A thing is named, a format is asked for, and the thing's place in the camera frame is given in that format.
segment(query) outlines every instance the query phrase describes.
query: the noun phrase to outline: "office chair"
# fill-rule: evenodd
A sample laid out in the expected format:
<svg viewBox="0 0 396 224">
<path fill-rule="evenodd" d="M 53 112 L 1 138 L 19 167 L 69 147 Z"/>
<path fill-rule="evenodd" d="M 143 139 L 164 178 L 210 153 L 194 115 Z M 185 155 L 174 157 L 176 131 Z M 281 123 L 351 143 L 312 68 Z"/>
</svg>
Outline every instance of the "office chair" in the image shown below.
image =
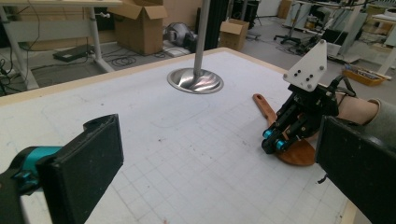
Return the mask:
<svg viewBox="0 0 396 224">
<path fill-rule="evenodd" d="M 292 41 L 292 42 L 296 43 L 297 46 L 299 46 L 301 44 L 301 39 L 300 38 L 292 37 L 294 28 L 295 28 L 295 26 L 297 24 L 297 20 L 298 20 L 298 18 L 300 16 L 301 6 L 303 5 L 302 3 L 294 3 L 293 6 L 296 5 L 296 4 L 299 4 L 299 6 L 298 6 L 298 10 L 297 10 L 296 16 L 293 19 L 293 24 L 291 25 L 289 33 L 287 35 L 276 35 L 274 37 L 274 40 L 276 40 L 277 38 L 283 38 L 283 40 L 280 41 L 281 44 L 284 44 L 287 41 Z"/>
</svg>

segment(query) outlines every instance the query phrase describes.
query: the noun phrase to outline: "cardboard box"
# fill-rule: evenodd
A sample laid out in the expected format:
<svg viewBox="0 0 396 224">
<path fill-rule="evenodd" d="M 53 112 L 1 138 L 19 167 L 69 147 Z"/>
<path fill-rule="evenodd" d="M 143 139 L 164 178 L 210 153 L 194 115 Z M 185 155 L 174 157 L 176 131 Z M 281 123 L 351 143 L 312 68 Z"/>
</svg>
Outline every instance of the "cardboard box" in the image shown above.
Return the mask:
<svg viewBox="0 0 396 224">
<path fill-rule="evenodd" d="M 163 0 L 163 5 L 168 12 L 168 17 L 163 19 L 163 26 L 168 26 L 172 22 L 183 22 L 194 28 L 202 0 Z"/>
<path fill-rule="evenodd" d="M 142 55 L 163 50 L 163 18 L 166 9 L 159 0 L 123 0 L 122 6 L 109 8 L 114 13 L 119 45 Z"/>
<path fill-rule="evenodd" d="M 240 50 L 244 47 L 245 39 L 248 34 L 248 25 L 246 21 L 230 19 L 224 21 L 220 26 L 220 47 Z"/>
<path fill-rule="evenodd" d="M 282 0 L 280 2 L 279 8 L 277 9 L 277 16 L 280 19 L 286 19 L 288 17 L 291 3 L 291 0 Z"/>
</svg>

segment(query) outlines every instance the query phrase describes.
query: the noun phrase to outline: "table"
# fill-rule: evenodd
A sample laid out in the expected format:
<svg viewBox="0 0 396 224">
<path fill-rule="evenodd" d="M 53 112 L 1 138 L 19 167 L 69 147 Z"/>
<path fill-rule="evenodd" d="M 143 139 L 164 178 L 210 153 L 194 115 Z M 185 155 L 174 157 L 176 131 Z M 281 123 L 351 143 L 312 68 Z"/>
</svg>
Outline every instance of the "table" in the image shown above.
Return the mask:
<svg viewBox="0 0 396 224">
<path fill-rule="evenodd" d="M 267 122 L 252 100 L 278 110 L 285 71 L 231 49 L 205 52 L 224 88 L 190 94 L 167 75 L 193 55 L 0 98 L 0 172 L 29 146 L 62 146 L 82 124 L 120 116 L 125 162 L 87 223 L 339 223 L 347 204 L 317 165 L 294 167 L 261 149 Z M 43 194 L 23 197 L 31 223 L 50 223 Z"/>
<path fill-rule="evenodd" d="M 339 50 L 333 52 L 332 55 L 330 56 L 332 56 L 332 58 L 334 59 L 338 59 L 346 63 L 353 63 L 359 59 L 358 55 L 348 54 L 348 50 L 353 45 L 356 35 L 360 31 L 364 22 L 366 21 L 367 13 L 361 12 L 362 0 L 357 1 L 355 3 L 357 4 L 357 6 L 354 7 L 340 7 L 341 5 L 339 4 L 330 4 L 330 3 L 322 3 L 322 2 L 311 3 L 308 1 L 297 1 L 297 0 L 295 0 L 294 2 L 299 4 L 299 6 L 290 8 L 288 17 L 286 18 L 284 25 L 292 26 L 294 24 L 296 29 L 307 31 L 307 29 L 304 28 L 305 22 L 308 19 L 309 12 L 312 6 L 322 6 L 329 8 L 330 10 L 334 9 L 334 12 L 328 15 L 329 19 L 325 21 L 325 24 L 323 24 L 324 26 L 323 28 L 324 30 L 329 29 L 339 32 L 345 32 L 347 33 L 347 35 L 343 40 L 343 43 L 339 48 Z M 296 11 L 301 11 L 299 17 L 293 16 L 297 14 Z"/>
<path fill-rule="evenodd" d="M 10 45 L 18 60 L 18 69 L 21 72 L 27 90 L 37 89 L 38 84 L 23 58 L 19 42 L 53 40 L 77 37 L 93 37 L 95 61 L 106 72 L 114 69 L 108 65 L 101 55 L 99 34 L 97 30 L 94 7 L 114 7 L 122 4 L 121 0 L 0 0 L 1 21 L 6 30 Z M 4 7 L 89 7 L 90 19 L 82 21 L 9 21 Z"/>
<path fill-rule="evenodd" d="M 384 23 L 389 23 L 392 25 L 396 24 L 396 18 L 386 16 L 384 14 L 374 15 L 373 20 L 379 21 L 379 22 L 384 22 Z M 390 52 L 388 58 L 385 60 L 384 63 L 382 63 L 381 67 L 378 69 L 378 73 L 381 75 L 385 75 L 387 73 L 388 69 L 392 66 L 392 64 L 396 60 L 396 48 L 394 48 L 394 46 L 396 45 L 395 39 L 396 39 L 396 29 L 394 29 L 394 27 L 392 27 L 392 31 L 390 32 L 385 44 L 391 45 L 391 46 L 393 46 L 393 48 L 392 48 L 392 51 Z"/>
</svg>

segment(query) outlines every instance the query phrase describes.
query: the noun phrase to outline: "metal pole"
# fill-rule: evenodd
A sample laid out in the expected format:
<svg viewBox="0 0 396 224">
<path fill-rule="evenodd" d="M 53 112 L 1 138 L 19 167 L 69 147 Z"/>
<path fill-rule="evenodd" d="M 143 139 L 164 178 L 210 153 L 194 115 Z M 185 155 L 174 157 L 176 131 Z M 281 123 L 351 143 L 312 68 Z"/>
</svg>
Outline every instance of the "metal pole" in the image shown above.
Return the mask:
<svg viewBox="0 0 396 224">
<path fill-rule="evenodd" d="M 114 72 L 114 69 L 102 58 L 102 50 L 100 47 L 98 25 L 95 16 L 95 8 L 90 8 L 90 21 L 91 21 L 91 35 L 93 37 L 93 44 L 95 47 L 95 61 L 97 64 L 104 69 L 106 72 Z"/>
<path fill-rule="evenodd" d="M 229 20 L 233 16 L 233 0 L 230 0 L 227 8 L 227 20 Z"/>
<path fill-rule="evenodd" d="M 209 18 L 210 0 L 204 0 L 199 20 L 198 42 L 195 51 L 194 74 L 201 75 L 202 59 L 204 56 L 207 20 Z"/>
<path fill-rule="evenodd" d="M 248 0 L 245 0 L 244 1 L 244 5 L 242 5 L 241 21 L 245 20 L 245 16 L 247 14 L 247 9 L 248 9 Z"/>
</svg>

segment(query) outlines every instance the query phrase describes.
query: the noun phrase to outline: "grid paper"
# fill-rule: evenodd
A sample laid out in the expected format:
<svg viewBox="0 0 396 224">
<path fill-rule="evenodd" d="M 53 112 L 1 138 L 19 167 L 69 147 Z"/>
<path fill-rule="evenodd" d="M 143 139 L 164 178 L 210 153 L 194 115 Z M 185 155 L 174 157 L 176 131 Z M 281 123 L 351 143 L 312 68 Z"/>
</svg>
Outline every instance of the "grid paper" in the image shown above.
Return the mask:
<svg viewBox="0 0 396 224">
<path fill-rule="evenodd" d="M 347 198 L 317 165 L 295 167 L 261 149 L 267 122 L 289 97 L 279 73 L 228 52 L 204 57 L 224 88 L 189 94 L 170 63 L 106 82 L 0 107 L 0 172 L 29 146 L 63 146 L 88 120 L 117 113 L 125 162 L 87 223 L 339 223 Z M 50 223 L 42 193 L 23 197 L 31 223 Z"/>
</svg>

